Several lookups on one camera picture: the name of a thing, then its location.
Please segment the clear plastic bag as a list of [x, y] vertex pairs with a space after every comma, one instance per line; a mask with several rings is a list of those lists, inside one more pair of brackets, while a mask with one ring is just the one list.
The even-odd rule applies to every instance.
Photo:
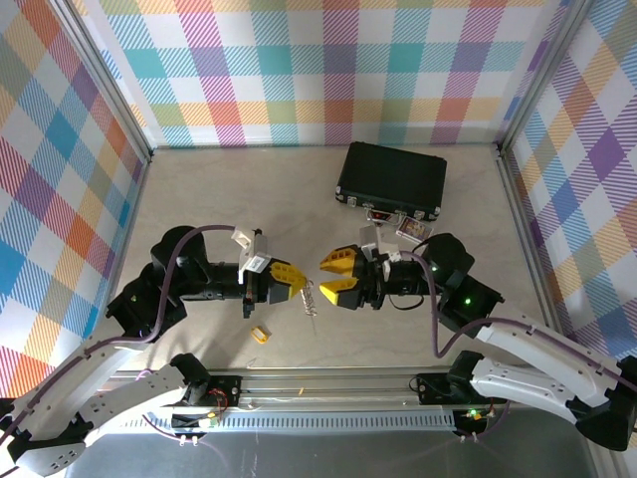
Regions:
[[318, 309], [313, 295], [313, 287], [313, 281], [306, 279], [305, 284], [300, 290], [305, 314], [312, 319], [318, 315]]

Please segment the playing card box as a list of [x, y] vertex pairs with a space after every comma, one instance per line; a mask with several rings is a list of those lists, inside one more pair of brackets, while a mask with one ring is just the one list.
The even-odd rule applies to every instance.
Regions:
[[411, 217], [404, 217], [395, 234], [414, 244], [419, 244], [428, 239], [432, 232], [433, 228], [429, 224]]

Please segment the black hard case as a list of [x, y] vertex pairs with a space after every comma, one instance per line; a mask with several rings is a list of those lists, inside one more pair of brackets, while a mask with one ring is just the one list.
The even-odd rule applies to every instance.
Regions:
[[446, 172], [442, 157], [356, 141], [348, 147], [334, 196], [351, 207], [435, 221]]

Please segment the black electronics box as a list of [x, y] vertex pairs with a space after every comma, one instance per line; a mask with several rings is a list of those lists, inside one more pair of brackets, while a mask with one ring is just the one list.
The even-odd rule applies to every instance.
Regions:
[[459, 437], [469, 437], [485, 432], [491, 419], [490, 411], [485, 408], [470, 408], [453, 411], [455, 430]]
[[170, 426], [185, 433], [204, 433], [220, 424], [220, 414], [209, 411], [203, 414], [172, 414]]

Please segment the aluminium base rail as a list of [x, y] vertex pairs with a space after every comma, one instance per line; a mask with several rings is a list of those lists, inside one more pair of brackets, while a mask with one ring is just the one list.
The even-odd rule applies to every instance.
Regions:
[[[416, 406], [418, 395], [408, 386], [418, 373], [445, 373], [449, 383], [462, 391], [474, 391], [489, 398], [503, 398], [546, 411], [567, 411], [576, 399], [593, 408], [608, 400], [613, 386], [591, 370], [577, 370], [562, 382], [530, 367], [515, 367], [487, 358], [467, 370], [454, 367], [354, 367], [354, 368], [262, 368], [213, 369], [210, 375], [240, 375], [239, 403], [235, 408], [271, 407], [288, 409], [377, 408], [382, 404]], [[303, 395], [298, 396], [304, 387]]]

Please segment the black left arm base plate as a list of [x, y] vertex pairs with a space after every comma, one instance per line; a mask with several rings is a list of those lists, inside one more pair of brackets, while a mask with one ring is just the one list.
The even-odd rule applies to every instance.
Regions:
[[189, 406], [234, 407], [239, 403], [240, 375], [210, 375], [191, 383], [182, 399]]

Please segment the aluminium side rail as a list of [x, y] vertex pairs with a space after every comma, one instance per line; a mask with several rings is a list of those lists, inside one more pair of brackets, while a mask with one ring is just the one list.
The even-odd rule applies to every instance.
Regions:
[[513, 215], [515, 228], [519, 237], [527, 268], [529, 269], [531, 282], [539, 303], [541, 316], [548, 327], [561, 333], [562, 327], [552, 300], [552, 294], [550, 292], [544, 270], [541, 266], [540, 257], [533, 241], [531, 227], [524, 211], [522, 197], [520, 196], [515, 184], [514, 175], [511, 170], [511, 162], [507, 159], [506, 154], [498, 147], [496, 147], [495, 153], [497, 171]]
[[108, 281], [108, 287], [106, 289], [106, 295], [104, 303], [101, 307], [101, 313], [103, 315], [106, 314], [106, 306], [107, 304], [115, 297], [117, 292], [117, 285], [119, 279], [122, 274], [123, 265], [125, 262], [127, 249], [131, 240], [133, 228], [135, 225], [135, 221], [138, 215], [138, 210], [140, 207], [141, 198], [143, 195], [144, 187], [147, 182], [148, 170], [152, 164], [152, 157], [146, 159], [140, 168], [138, 183], [132, 190], [132, 195], [130, 196], [130, 206], [129, 212], [126, 217], [126, 221], [124, 223], [123, 233], [121, 235], [121, 240], [119, 242], [119, 248], [117, 250], [117, 254], [115, 255], [114, 264], [112, 274]]

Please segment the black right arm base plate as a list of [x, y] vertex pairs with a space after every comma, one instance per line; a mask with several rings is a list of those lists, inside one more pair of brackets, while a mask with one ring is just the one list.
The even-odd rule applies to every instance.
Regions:
[[474, 391], [462, 391], [452, 386], [445, 373], [418, 373], [408, 383], [410, 390], [418, 395], [421, 405], [480, 405], [505, 404], [503, 398], [489, 398]]

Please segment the aluminium frame post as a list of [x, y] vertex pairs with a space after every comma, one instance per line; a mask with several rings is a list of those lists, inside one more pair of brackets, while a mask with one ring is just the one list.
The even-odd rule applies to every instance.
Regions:
[[47, 0], [71, 38], [85, 68], [104, 95], [112, 114], [120, 122], [126, 138], [146, 163], [151, 163], [153, 148], [121, 93], [73, 0]]
[[510, 149], [521, 134], [594, 2], [547, 0], [548, 13], [531, 32], [529, 52], [522, 56], [522, 76], [495, 136], [499, 152]]

